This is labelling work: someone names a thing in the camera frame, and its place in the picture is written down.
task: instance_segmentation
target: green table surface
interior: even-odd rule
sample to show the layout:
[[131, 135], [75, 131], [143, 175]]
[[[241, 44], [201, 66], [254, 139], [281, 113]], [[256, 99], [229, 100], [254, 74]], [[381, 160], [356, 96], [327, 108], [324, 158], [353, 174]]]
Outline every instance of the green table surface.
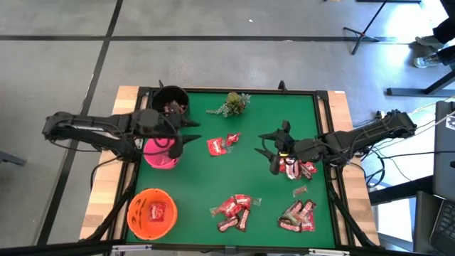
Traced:
[[[262, 148], [259, 134], [270, 133], [281, 127], [283, 119], [291, 123], [291, 135], [296, 139], [315, 137], [316, 116], [312, 96], [252, 95], [251, 103], [240, 116], [224, 118], [206, 114], [206, 109], [217, 109], [226, 94], [189, 93], [190, 118], [199, 127], [182, 129], [183, 134], [202, 134], [198, 140], [185, 145], [178, 166], [171, 170], [153, 169], [142, 159], [136, 194], [146, 188], [160, 188], [174, 199], [178, 220], [172, 230], [153, 242], [188, 245], [244, 245], [271, 247], [333, 248], [333, 229], [328, 208], [326, 184], [322, 165], [313, 181], [302, 178], [289, 180], [285, 174], [269, 172], [269, 162], [254, 148]], [[230, 154], [211, 156], [207, 140], [241, 132]], [[276, 149], [267, 142], [272, 151]], [[308, 192], [293, 197], [295, 188], [307, 186]], [[261, 198], [261, 206], [252, 206], [247, 232], [235, 228], [220, 233], [217, 223], [225, 216], [212, 217], [209, 209], [219, 206], [234, 194]], [[317, 204], [314, 211], [316, 230], [294, 233], [278, 227], [277, 218], [296, 199], [311, 199]], [[127, 242], [138, 240], [129, 230]]]

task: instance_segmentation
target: person's foot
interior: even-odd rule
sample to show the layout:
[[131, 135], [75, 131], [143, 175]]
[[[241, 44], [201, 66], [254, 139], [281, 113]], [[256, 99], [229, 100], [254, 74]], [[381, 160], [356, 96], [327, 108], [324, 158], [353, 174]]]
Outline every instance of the person's foot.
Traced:
[[437, 50], [445, 46], [444, 43], [439, 42], [434, 36], [416, 36], [415, 41], [422, 46], [431, 46]]
[[440, 61], [438, 55], [436, 55], [436, 54], [414, 59], [414, 65], [417, 68], [432, 67], [432, 66], [438, 65], [440, 63], [441, 63], [441, 61]]

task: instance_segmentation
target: black border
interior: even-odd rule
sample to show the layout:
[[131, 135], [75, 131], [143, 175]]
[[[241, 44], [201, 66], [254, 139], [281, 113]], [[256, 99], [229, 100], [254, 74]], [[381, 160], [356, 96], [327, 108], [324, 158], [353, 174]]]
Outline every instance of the black border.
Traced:
[[[154, 91], [159, 90], [159, 87], [140, 87], [138, 91], [138, 96], [137, 100], [140, 101], [142, 98], [142, 93], [144, 90], [148, 90], [148, 98], [147, 98], [147, 103], [146, 107], [150, 108], [151, 106], [151, 99]], [[243, 92], [243, 93], [249, 93], [252, 95], [303, 95], [303, 96], [310, 96], [311, 99], [313, 100], [314, 104], [314, 114], [316, 117], [316, 126], [317, 126], [317, 131], [318, 135], [323, 134], [322, 130], [322, 120], [321, 120], [321, 112], [319, 109], [319, 98], [318, 98], [318, 92], [320, 91], [310, 91], [310, 90], [255, 90], [255, 89], [242, 89], [242, 88], [184, 88], [186, 92], [197, 92], [197, 93], [220, 93], [220, 94], [226, 94], [229, 92], [232, 92], [235, 90], [236, 92]], [[324, 107], [328, 105], [328, 100], [324, 100]], [[135, 110], [139, 109], [140, 103], [136, 101], [136, 107]], [[326, 111], [326, 119], [328, 124], [332, 124], [332, 116], [328, 115]], [[134, 163], [134, 168], [135, 168], [135, 174], [138, 174], [139, 170], [139, 165], [140, 162]], [[327, 165], [323, 164], [323, 173], [324, 177], [326, 178], [326, 182], [332, 182], [331, 177], [330, 177], [330, 168], [328, 169]], [[133, 191], [136, 190], [136, 182], [134, 183]], [[326, 185], [326, 192], [327, 192], [327, 201], [329, 205], [329, 211], [330, 211], [330, 216], [331, 216], [331, 224], [332, 224], [332, 233], [333, 233], [333, 241], [335, 244], [334, 248], [327, 248], [327, 250], [335, 250], [337, 247], [339, 247], [341, 244], [340, 240], [340, 230], [338, 227], [338, 221], [336, 217], [336, 207], [333, 203], [333, 201], [329, 198], [328, 195], [328, 187]], [[129, 202], [133, 199], [135, 193], [132, 193], [131, 198], [127, 201], [127, 207], [129, 205]], [[124, 217], [124, 224], [122, 226], [122, 240], [125, 242], [126, 245], [145, 245], [143, 242], [129, 242], [126, 243], [126, 236], [128, 232], [128, 225], [127, 225], [127, 214], [125, 214]], [[190, 250], [190, 251], [199, 251], [199, 252], [229, 252], [229, 253], [239, 253], [239, 252], [288, 252], [288, 253], [300, 253], [300, 254], [308, 254], [309, 253], [309, 248], [307, 247], [258, 247], [258, 246], [228, 246], [228, 245], [179, 245], [179, 244], [161, 244], [161, 243], [147, 243], [147, 245], [151, 245], [154, 250]]]

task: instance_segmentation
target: gray floor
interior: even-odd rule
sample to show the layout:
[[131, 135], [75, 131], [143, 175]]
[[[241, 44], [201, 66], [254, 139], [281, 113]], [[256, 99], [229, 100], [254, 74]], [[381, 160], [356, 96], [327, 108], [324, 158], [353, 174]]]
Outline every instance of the gray floor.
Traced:
[[[0, 0], [0, 34], [104, 35], [114, 6], [115, 0]], [[354, 0], [125, 0], [114, 34], [343, 36], [343, 26], [363, 29], [378, 7]], [[431, 33], [432, 21], [416, 4], [388, 4], [370, 35], [409, 39]], [[387, 87], [426, 87], [449, 71], [412, 67], [412, 58], [429, 49], [365, 43], [351, 56], [352, 47], [329, 42], [112, 42], [90, 114], [110, 114], [119, 85], [154, 86], [158, 79], [183, 87], [275, 88], [285, 80], [291, 89], [345, 90], [354, 123], [377, 110], [410, 112], [438, 100], [384, 95]], [[0, 165], [0, 247], [33, 242], [64, 152], [44, 141], [44, 118], [80, 110], [100, 48], [101, 42], [0, 41], [0, 150], [28, 160], [24, 167]], [[426, 113], [416, 116], [416, 122], [431, 120], [431, 112]], [[77, 240], [97, 158], [77, 154], [50, 242]], [[431, 168], [409, 162], [400, 159], [398, 164], [412, 178]], [[374, 159], [365, 165], [368, 173], [377, 167]], [[391, 184], [405, 181], [391, 164], [386, 178]]]

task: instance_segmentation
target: black floor stripe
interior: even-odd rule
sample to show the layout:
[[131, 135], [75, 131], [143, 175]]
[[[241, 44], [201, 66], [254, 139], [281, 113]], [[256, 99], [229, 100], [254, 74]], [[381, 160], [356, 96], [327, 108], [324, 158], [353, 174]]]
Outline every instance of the black floor stripe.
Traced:
[[[114, 32], [115, 25], [117, 23], [117, 19], [120, 13], [120, 9], [122, 8], [122, 4], [123, 0], [117, 0], [114, 13], [112, 14], [111, 22], [109, 23], [109, 28], [107, 29], [106, 32], [106, 36], [103, 37], [104, 41], [101, 46], [100, 54], [95, 65], [95, 69], [93, 70], [92, 80], [90, 81], [87, 94], [85, 96], [84, 102], [82, 103], [82, 108], [80, 110], [80, 115], [82, 116], [87, 116], [88, 111], [90, 109], [90, 105], [92, 104], [93, 95], [95, 94], [95, 89], [97, 87], [102, 66], [105, 62], [107, 50], [109, 48], [109, 37], [112, 36], [112, 33]], [[70, 147], [76, 149], [78, 144], [79, 141], [72, 140], [70, 143]], [[55, 185], [55, 190], [53, 192], [52, 199], [50, 200], [47, 212], [45, 214], [44, 221], [42, 222], [41, 226], [42, 228], [37, 238], [37, 245], [45, 245], [48, 243], [49, 235], [50, 232], [52, 231], [54, 220], [58, 212], [58, 207], [63, 197], [63, 192], [65, 191], [65, 186], [70, 175], [71, 166], [73, 165], [74, 158], [75, 151], [67, 150], [65, 156], [62, 159], [58, 181]]]
[[[293, 42], [356, 42], [355, 36], [113, 36], [114, 29], [109, 27], [106, 36], [28, 36], [0, 35], [0, 41], [293, 41]], [[380, 36], [378, 43], [411, 43], [409, 38]]]
[[84, 36], [84, 35], [0, 35], [0, 41], [103, 41], [106, 36]]
[[[380, 42], [409, 43], [396, 37], [377, 37]], [[112, 36], [111, 41], [293, 41], [293, 42], [356, 42], [355, 36]]]

